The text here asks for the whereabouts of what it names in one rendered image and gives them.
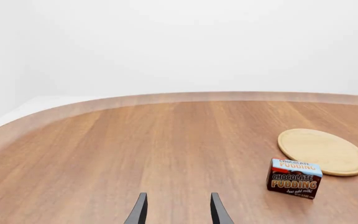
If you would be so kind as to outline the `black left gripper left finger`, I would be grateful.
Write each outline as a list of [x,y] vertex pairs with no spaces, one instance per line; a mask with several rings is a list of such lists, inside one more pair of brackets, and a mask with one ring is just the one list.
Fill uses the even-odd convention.
[[145,224],[147,219],[147,210],[147,194],[142,192],[139,194],[139,197],[124,224]]

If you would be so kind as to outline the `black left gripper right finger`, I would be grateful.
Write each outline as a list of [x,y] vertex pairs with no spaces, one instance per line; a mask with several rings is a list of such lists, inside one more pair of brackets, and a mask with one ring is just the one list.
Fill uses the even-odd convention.
[[234,224],[216,192],[211,193],[210,210],[213,224]]

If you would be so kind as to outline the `chocolate pudding box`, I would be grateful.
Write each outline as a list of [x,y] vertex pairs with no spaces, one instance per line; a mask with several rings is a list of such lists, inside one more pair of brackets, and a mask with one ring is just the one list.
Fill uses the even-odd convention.
[[272,192],[314,199],[322,177],[317,164],[272,158],[266,186]]

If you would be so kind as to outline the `round pale wooden plate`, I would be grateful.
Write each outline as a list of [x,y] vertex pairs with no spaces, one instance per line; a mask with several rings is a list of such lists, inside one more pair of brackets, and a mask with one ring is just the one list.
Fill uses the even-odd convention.
[[325,175],[358,175],[358,147],[326,132],[295,128],[279,134],[280,150],[293,161],[317,164]]

